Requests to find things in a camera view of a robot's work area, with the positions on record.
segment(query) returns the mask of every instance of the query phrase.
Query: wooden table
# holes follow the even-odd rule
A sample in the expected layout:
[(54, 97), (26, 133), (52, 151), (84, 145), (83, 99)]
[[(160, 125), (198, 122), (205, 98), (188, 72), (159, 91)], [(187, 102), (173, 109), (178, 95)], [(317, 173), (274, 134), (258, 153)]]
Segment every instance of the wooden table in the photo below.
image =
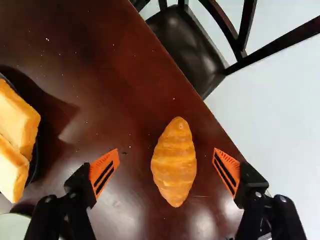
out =
[[(212, 166), (213, 148), (244, 158), (128, 0), (7, 0), (0, 16), (0, 72), (43, 119), (40, 179), (22, 203), (62, 196), (82, 163), (118, 148), (120, 166), (89, 211), (98, 240), (235, 233), (242, 211)], [(162, 198), (150, 170), (176, 116), (190, 125), (197, 158), (179, 208)], [(11, 208), (1, 195), (0, 212)]]

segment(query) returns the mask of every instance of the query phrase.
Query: croissant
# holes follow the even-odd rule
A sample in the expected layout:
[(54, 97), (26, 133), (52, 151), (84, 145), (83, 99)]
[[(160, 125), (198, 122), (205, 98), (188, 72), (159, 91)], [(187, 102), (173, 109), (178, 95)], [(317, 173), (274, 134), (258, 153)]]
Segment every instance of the croissant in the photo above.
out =
[(159, 137), (151, 159), (151, 171), (164, 199), (171, 206), (180, 207), (197, 174), (192, 134), (182, 117), (174, 118)]

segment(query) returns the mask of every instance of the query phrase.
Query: chair back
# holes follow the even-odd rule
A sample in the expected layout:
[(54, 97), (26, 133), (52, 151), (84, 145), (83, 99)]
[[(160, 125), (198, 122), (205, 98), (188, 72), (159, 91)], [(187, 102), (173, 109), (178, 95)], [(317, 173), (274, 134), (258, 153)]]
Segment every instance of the chair back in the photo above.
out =
[[(237, 60), (235, 64), (229, 66), (225, 70), (226, 75), (232, 74), (248, 65), (251, 65), (274, 53), (277, 53), (320, 33), (320, 16), (317, 16), (305, 24), (277, 38), (276, 40), (268, 43), (250, 55), (247, 55), (246, 46), (258, 0), (244, 0), (239, 33), (237, 33), (230, 19), (216, 2), (216, 0), (198, 1), (210, 13), (222, 30)], [(158, 2), (160, 11), (164, 11), (168, 7), (167, 0), (158, 0)], [(189, 0), (178, 0), (178, 5), (181, 7), (188, 5), (188, 3)]]

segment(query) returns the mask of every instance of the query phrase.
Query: chair seat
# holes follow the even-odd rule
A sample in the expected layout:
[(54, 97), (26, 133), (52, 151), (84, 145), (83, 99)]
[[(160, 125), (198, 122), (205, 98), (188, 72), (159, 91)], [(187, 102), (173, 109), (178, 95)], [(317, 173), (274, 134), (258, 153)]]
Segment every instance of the chair seat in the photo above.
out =
[(173, 5), (146, 23), (197, 93), (205, 99), (225, 77), (215, 45), (188, 6)]

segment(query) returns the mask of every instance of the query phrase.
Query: orange finger tip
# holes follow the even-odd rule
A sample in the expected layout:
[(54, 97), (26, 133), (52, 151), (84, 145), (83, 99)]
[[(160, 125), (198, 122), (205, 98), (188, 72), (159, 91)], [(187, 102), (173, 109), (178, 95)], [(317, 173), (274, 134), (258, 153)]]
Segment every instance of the orange finger tip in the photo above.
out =
[(99, 157), (90, 164), (89, 179), (97, 199), (120, 164), (118, 149)]

